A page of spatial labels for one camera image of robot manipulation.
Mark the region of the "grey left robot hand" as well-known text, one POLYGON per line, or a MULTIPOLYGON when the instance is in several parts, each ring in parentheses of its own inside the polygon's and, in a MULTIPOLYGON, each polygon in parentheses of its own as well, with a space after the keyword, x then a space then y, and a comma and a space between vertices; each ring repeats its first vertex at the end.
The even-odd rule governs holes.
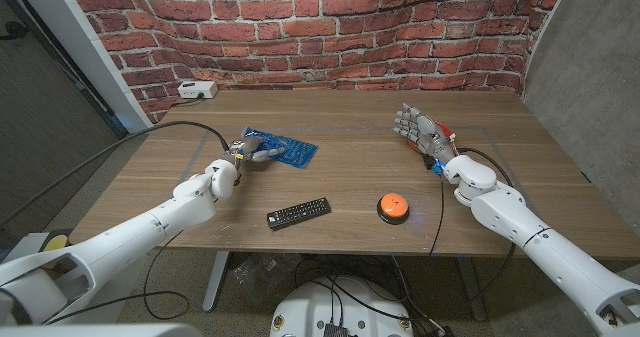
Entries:
POLYGON ((221 156, 221 159, 230 162, 236 169, 239 169, 244 162, 264 162, 270 157, 285 151, 285 147, 260 150, 259 146, 264 141, 264 137, 244 136, 239 140, 233 141, 221 156))

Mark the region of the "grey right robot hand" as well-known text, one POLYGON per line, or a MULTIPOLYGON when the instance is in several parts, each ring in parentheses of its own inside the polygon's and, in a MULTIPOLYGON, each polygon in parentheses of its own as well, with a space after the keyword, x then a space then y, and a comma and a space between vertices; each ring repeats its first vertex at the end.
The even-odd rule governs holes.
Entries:
POLYGON ((404 103, 403 110, 397 112, 395 123, 394 131, 415 143, 423 154, 444 164, 456 157, 442 128, 418 108, 404 103))

